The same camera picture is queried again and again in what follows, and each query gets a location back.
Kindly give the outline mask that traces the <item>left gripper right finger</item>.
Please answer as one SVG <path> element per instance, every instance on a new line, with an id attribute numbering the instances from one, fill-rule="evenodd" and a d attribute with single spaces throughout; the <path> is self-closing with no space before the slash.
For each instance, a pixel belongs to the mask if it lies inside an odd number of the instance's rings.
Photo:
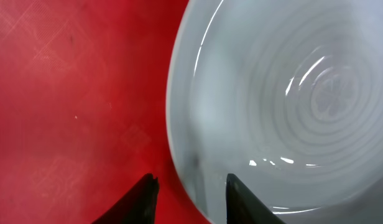
<path id="1" fill-rule="evenodd" d="M 235 175 L 226 178 L 227 224 L 285 224 Z"/>

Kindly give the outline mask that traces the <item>green bowl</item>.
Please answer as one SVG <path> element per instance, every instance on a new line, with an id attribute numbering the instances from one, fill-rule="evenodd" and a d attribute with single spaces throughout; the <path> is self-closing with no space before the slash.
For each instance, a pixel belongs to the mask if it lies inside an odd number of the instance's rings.
<path id="1" fill-rule="evenodd" d="M 190 1 L 166 124 L 211 223 L 228 174 L 285 223 L 383 223 L 383 0 Z"/>

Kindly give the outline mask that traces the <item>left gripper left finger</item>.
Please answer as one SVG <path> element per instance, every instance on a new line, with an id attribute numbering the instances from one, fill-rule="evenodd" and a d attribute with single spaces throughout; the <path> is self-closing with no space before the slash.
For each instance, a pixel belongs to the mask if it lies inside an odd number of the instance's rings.
<path id="1" fill-rule="evenodd" d="M 93 224 L 154 224 L 159 180 L 145 174 Z"/>

